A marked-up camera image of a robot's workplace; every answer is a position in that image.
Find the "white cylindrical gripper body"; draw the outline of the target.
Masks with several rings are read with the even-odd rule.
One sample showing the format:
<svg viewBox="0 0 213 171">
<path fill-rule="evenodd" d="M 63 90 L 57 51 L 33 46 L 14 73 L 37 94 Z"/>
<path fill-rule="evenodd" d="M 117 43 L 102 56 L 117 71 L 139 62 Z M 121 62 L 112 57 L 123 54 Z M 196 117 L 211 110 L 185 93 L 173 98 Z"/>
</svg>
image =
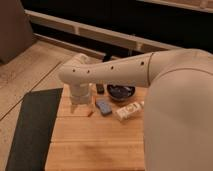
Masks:
<svg viewBox="0 0 213 171">
<path fill-rule="evenodd" d="M 89 104 L 91 102 L 91 88 L 89 84 L 78 84 L 69 86 L 70 99 L 73 105 Z"/>
</svg>

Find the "orange tipped gripper finger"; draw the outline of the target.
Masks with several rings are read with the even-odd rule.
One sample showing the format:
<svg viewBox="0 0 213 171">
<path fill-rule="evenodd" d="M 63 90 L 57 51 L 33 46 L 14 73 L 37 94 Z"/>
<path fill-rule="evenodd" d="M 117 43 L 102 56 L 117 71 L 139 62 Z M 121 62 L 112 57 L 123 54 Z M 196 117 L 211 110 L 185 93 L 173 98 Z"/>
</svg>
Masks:
<svg viewBox="0 0 213 171">
<path fill-rule="evenodd" d="M 87 117 L 90 117 L 93 113 L 94 113 L 94 107 L 93 107 L 93 104 L 90 104 L 89 105 L 89 113 L 88 113 Z"/>
</svg>

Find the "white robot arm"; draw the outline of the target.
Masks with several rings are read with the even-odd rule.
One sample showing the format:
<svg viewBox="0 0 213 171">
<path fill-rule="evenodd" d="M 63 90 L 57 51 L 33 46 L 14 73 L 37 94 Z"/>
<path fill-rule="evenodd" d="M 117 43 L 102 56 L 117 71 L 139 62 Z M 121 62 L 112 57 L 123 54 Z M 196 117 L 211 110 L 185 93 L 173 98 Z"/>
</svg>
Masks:
<svg viewBox="0 0 213 171">
<path fill-rule="evenodd" d="M 60 68 L 71 99 L 91 83 L 146 87 L 146 171 L 213 171 L 213 54 L 200 49 L 151 52 L 91 64 L 77 54 Z"/>
</svg>

